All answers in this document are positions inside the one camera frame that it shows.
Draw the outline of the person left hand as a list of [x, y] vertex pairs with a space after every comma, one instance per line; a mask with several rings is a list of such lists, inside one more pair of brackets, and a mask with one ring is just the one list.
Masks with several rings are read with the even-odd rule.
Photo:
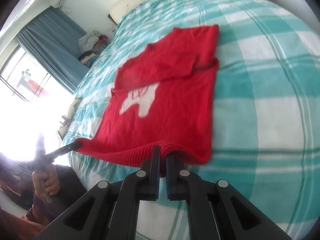
[[35, 196], [45, 203], [46, 195], [55, 196], [61, 189], [55, 165], [47, 165], [46, 171], [34, 171], [31, 177]]

